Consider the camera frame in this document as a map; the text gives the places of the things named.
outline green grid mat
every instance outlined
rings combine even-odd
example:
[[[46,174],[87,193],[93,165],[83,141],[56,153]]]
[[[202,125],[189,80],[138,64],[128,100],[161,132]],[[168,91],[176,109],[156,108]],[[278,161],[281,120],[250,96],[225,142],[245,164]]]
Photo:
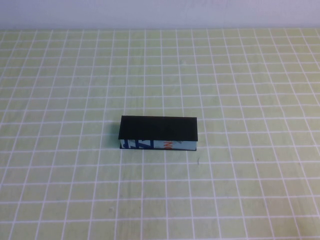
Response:
[[[0,239],[319,239],[319,34],[0,31]],[[121,115],[197,151],[119,150]]]

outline label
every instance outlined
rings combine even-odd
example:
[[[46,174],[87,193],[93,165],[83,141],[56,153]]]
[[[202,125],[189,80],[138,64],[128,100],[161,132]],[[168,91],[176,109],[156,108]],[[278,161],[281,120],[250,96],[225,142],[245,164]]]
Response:
[[[120,140],[123,149],[196,150],[196,141]]]

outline rectangular block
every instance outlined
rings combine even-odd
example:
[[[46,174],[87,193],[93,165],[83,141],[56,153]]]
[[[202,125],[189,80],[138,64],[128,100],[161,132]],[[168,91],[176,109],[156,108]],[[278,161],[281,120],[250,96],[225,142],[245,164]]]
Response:
[[[121,149],[197,150],[196,117],[122,116]]]

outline black top surface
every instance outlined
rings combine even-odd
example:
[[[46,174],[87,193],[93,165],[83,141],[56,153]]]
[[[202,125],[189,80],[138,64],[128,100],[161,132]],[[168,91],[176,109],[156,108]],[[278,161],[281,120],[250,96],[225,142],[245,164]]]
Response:
[[[197,118],[122,116],[119,139],[198,141]]]

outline white wall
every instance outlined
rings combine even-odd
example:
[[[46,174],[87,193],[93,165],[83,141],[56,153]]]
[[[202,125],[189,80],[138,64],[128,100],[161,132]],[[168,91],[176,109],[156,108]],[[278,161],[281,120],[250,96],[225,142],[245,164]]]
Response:
[[[320,0],[2,0],[0,28],[320,26]]]

